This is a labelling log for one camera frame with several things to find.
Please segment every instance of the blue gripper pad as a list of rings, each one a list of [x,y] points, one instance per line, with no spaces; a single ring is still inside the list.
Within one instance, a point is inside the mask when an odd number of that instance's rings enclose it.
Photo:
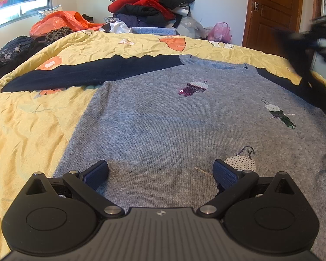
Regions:
[[[236,184],[242,177],[242,173],[232,168],[227,163],[217,159],[212,167],[212,173],[217,184],[227,189]]]
[[[107,180],[109,174],[109,167],[105,160],[100,160],[87,170],[79,174],[79,179],[82,180],[87,186],[94,190]]]

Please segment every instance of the door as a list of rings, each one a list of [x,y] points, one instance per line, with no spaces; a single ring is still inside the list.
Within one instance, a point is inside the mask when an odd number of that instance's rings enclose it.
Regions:
[[[298,32],[303,0],[249,0],[243,46],[281,55],[273,29]]]

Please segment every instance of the yellow blanket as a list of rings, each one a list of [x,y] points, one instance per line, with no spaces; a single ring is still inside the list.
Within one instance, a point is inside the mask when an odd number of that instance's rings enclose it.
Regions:
[[[76,65],[113,55],[129,58],[159,54],[192,54],[203,59],[248,63],[286,77],[296,85],[301,79],[284,58],[244,47],[183,36],[84,30],[56,41],[4,76],[0,79],[0,90],[15,77],[36,68],[53,69],[61,64]],[[33,172],[43,171],[47,177],[53,175],[95,91],[94,87],[71,87],[0,93],[0,259],[9,252],[1,233],[6,210]]]

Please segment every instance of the leopard print fabric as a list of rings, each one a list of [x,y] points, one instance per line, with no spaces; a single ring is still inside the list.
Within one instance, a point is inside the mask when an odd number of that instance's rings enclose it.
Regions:
[[[73,33],[73,31],[67,26],[63,26],[60,29],[52,30],[45,36],[46,43],[47,45],[51,45],[54,41],[57,41],[58,39],[61,39],[62,37],[67,36],[70,33]]]

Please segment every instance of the patterned pillow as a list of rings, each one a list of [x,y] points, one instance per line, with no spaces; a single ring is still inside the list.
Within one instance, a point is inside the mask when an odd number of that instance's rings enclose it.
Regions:
[[[43,20],[50,13],[54,13],[54,12],[58,12],[58,11],[62,11],[62,10],[63,10],[62,5],[59,5],[59,6],[56,6],[55,8],[50,8],[49,10],[38,12],[38,16],[40,17],[40,20]]]

